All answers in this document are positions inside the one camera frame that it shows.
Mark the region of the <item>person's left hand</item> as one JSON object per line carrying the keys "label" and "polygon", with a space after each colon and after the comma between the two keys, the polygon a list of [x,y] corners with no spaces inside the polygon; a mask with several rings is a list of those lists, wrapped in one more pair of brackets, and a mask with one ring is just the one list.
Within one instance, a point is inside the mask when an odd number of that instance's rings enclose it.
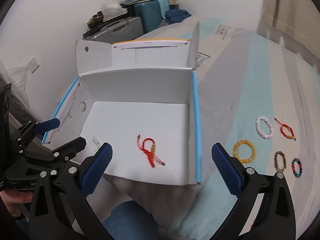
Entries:
{"label": "person's left hand", "polygon": [[18,204],[30,203],[33,198],[32,192],[19,192],[15,189],[6,189],[1,192],[1,198],[7,210],[13,217],[19,217],[21,211]]}

